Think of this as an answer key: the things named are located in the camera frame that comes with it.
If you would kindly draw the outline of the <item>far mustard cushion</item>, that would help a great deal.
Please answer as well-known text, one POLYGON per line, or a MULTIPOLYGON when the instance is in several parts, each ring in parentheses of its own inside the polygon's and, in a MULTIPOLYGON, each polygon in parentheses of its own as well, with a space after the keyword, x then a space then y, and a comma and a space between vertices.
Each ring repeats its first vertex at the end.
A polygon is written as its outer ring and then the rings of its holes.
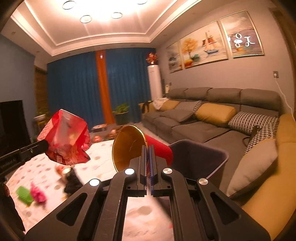
POLYGON ((177 100, 167 100, 166 102, 164 102, 162 104, 162 106, 160 107, 160 111, 167 111, 167 110, 171 110, 174 109, 180 102, 177 100))

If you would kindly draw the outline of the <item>red gold paper cup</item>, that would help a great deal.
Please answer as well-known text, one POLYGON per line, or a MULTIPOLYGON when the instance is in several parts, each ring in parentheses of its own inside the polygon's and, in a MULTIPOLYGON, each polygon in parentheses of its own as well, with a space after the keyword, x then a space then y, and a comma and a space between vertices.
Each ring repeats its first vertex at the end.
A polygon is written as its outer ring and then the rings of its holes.
POLYGON ((117 131, 112 146, 112 161, 117 172, 130 165, 130 160, 141 156, 142 147, 154 146, 156 156, 164 158, 170 166, 173 162, 171 148, 156 139, 144 134, 134 125, 124 125, 117 131))

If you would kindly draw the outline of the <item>orange curtain strip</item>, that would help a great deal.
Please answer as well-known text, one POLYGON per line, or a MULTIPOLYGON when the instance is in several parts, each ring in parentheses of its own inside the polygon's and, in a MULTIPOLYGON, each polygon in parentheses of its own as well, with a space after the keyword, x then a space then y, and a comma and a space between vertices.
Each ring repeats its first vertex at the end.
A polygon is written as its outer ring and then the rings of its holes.
POLYGON ((109 86, 107 79, 107 68, 106 68, 106 52, 105 50, 98 50, 95 52, 98 84, 100 90, 101 106, 105 123, 110 125, 114 124, 115 120, 112 114, 111 101, 109 95, 109 86))

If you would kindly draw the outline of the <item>black television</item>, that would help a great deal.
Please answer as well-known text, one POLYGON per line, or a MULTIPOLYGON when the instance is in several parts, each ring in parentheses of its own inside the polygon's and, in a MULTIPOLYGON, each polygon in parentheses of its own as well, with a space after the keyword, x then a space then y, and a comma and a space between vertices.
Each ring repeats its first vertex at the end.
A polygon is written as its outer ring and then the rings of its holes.
POLYGON ((1 102, 1 156, 28 146, 28 133, 22 100, 1 102))

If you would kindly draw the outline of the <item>dark plastic trash bin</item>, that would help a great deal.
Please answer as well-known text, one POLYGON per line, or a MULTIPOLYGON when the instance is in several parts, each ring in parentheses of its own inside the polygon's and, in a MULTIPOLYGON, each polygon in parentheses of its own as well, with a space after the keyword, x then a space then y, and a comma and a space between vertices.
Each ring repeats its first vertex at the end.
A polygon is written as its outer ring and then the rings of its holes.
POLYGON ((180 140, 169 147, 173 152, 172 169, 179 171, 186 178, 206 178, 216 187, 220 186, 229 158, 228 152, 191 140, 180 140))

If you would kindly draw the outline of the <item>grey sectional sofa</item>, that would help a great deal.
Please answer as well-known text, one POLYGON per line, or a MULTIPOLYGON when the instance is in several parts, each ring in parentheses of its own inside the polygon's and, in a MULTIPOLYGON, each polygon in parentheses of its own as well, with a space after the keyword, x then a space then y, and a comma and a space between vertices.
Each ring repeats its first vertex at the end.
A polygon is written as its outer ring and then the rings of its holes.
POLYGON ((275 91, 253 88, 177 88, 163 101, 139 107, 144 127, 166 142, 192 140, 227 151, 219 185, 225 192, 243 156, 275 138, 281 98, 275 91))

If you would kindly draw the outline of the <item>potted green plant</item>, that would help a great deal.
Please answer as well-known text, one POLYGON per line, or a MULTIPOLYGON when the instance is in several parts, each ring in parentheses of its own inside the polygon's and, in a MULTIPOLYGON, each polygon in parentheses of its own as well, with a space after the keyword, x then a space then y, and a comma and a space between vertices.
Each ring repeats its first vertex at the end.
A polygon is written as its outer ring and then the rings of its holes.
POLYGON ((130 115, 129 115, 129 108, 130 106, 127 103, 123 103, 121 105, 118 105, 113 110, 113 115, 115 118, 115 122, 118 126, 126 125, 130 121, 130 115))

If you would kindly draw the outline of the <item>plant on stand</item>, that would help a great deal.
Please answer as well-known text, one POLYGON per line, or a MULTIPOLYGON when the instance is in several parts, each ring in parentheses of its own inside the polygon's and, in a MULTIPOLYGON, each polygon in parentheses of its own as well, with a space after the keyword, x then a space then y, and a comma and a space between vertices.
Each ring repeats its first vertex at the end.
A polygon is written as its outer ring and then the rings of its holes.
POLYGON ((48 109, 41 108, 37 111, 37 115, 34 117, 34 123, 39 133, 49 121, 49 114, 48 109))

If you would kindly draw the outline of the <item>right landscape painting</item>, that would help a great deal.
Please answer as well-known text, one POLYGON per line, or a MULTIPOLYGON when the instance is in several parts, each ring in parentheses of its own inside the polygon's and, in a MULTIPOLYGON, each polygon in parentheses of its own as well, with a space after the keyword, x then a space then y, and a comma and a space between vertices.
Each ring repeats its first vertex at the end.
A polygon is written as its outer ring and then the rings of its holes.
POLYGON ((263 56, 260 37, 248 11, 220 18, 232 58, 263 56))

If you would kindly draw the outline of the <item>mustard sofa chaise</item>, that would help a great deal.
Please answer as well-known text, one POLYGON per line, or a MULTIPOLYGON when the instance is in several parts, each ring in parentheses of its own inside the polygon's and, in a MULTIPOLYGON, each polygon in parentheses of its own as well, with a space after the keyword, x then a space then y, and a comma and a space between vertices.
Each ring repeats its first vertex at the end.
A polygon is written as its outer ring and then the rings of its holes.
POLYGON ((295 121, 289 113, 280 116, 276 144, 275 172, 242 209, 268 231, 271 240, 284 240, 284 232, 295 228, 295 121))

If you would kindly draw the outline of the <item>red plastic bag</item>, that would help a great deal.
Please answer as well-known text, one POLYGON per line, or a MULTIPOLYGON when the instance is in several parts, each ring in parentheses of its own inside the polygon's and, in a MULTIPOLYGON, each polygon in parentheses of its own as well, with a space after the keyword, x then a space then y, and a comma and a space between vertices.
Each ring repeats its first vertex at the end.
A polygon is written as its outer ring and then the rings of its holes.
POLYGON ((90 161, 86 151, 91 147, 88 125, 81 117, 58 110, 37 137, 49 144, 45 154, 52 161, 75 165, 90 161))

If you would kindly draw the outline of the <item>red flower decoration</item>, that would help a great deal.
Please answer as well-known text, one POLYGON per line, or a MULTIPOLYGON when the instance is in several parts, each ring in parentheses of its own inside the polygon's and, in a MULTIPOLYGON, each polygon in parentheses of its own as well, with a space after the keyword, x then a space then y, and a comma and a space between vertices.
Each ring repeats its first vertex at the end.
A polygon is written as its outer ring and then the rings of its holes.
POLYGON ((158 56, 157 53, 150 52, 147 54, 146 61, 149 65, 158 64, 158 56))

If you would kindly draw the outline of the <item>white standing air conditioner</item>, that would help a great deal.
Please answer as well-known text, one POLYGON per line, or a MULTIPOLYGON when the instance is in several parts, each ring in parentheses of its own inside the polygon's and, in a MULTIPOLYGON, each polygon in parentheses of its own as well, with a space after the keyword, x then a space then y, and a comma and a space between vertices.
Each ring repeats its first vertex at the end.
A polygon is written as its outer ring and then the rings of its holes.
POLYGON ((151 100, 163 97, 161 73, 158 65, 150 65, 147 67, 149 76, 149 87, 151 91, 151 100))

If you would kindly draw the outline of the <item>grey beige cushion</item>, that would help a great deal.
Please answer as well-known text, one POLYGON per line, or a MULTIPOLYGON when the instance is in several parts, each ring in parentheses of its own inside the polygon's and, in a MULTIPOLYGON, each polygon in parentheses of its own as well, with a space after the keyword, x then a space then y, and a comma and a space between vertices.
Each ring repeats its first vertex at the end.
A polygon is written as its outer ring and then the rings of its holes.
POLYGON ((276 140, 268 138, 255 145, 241 159, 226 195, 231 199, 246 194, 263 184, 277 165, 276 140))

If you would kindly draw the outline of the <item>far patterned cushion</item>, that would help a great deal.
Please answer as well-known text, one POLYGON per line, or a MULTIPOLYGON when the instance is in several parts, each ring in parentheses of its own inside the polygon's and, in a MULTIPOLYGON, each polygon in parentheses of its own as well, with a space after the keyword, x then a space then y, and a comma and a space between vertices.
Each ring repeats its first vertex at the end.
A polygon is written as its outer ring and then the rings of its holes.
POLYGON ((203 101, 182 101, 180 102, 175 109, 179 110, 188 110, 195 113, 203 104, 203 101))

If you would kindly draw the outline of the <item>white cloth on sofa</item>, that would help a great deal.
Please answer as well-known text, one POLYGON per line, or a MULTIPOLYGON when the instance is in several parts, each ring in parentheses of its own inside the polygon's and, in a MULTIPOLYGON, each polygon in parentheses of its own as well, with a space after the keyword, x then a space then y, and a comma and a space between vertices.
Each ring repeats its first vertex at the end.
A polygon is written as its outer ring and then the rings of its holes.
POLYGON ((162 105, 167 102, 169 99, 166 98, 166 97, 163 97, 163 98, 157 98, 157 99, 154 99, 152 101, 152 105, 154 106, 154 109, 155 110, 160 110, 162 105))

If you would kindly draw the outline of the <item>mustard cushion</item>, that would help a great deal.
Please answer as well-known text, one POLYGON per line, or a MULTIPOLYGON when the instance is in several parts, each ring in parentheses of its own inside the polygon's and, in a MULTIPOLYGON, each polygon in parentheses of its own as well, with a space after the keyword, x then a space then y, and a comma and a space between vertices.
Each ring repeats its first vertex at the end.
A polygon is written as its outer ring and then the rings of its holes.
POLYGON ((160 107, 160 111, 167 111, 167 110, 171 110, 174 109, 180 102, 177 100, 167 100, 166 102, 164 102, 162 104, 162 106, 160 107))
POLYGON ((232 106, 204 103, 196 111, 196 117, 199 121, 226 128, 236 113, 236 109, 232 106))

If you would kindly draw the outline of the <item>left small painting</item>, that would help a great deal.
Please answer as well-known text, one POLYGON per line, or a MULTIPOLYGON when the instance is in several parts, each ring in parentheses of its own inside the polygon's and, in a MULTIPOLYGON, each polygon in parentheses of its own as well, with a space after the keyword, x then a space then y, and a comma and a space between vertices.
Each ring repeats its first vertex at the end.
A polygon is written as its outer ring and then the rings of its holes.
POLYGON ((174 42, 166 48, 166 55, 170 73, 174 73, 183 69, 178 42, 174 42))

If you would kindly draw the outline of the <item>wall socket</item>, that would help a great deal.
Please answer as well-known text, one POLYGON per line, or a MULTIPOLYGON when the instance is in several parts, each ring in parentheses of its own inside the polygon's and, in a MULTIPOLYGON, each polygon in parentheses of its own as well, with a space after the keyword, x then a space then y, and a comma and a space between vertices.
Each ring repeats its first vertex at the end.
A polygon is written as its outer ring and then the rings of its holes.
POLYGON ((279 78, 278 71, 274 71, 273 76, 274 76, 274 78, 279 78))

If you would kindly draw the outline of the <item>blue curtains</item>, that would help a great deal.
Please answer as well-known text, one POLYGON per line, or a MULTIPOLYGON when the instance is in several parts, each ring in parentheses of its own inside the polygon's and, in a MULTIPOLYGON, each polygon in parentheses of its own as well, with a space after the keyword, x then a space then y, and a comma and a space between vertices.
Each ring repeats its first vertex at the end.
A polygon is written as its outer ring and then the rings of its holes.
MULTIPOLYGON (((140 121, 139 103, 151 98, 146 61, 154 48, 107 49, 106 68, 112 111, 129 105, 129 120, 140 121)), ((51 113, 67 110, 89 128, 105 123, 98 84, 95 52, 87 52, 48 64, 48 101, 51 113)))

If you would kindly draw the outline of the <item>black white patterned cushion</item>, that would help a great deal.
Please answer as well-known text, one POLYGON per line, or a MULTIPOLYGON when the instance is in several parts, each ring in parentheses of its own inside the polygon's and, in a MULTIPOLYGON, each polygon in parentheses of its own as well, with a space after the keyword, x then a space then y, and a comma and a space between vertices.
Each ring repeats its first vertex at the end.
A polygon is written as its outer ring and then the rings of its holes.
POLYGON ((247 113, 240 111, 229 121, 229 128, 249 136, 244 155, 261 141, 275 138, 280 119, 264 114, 247 113))

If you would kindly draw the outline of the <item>apple print paper cup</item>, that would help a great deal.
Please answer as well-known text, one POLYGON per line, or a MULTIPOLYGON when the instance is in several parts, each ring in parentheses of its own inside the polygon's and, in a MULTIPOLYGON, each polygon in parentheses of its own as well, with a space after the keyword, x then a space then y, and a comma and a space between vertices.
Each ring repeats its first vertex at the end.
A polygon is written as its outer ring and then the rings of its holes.
POLYGON ((71 171, 71 167, 66 165, 56 164, 55 171, 60 177, 63 177, 66 173, 71 171))

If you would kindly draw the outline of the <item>sailboat painting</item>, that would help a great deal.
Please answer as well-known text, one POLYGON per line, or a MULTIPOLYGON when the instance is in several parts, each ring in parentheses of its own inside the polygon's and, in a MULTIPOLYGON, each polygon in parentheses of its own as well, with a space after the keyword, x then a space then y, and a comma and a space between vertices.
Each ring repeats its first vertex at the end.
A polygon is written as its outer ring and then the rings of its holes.
POLYGON ((217 21, 213 21, 182 37, 180 39, 180 51, 186 69, 228 59, 217 21))

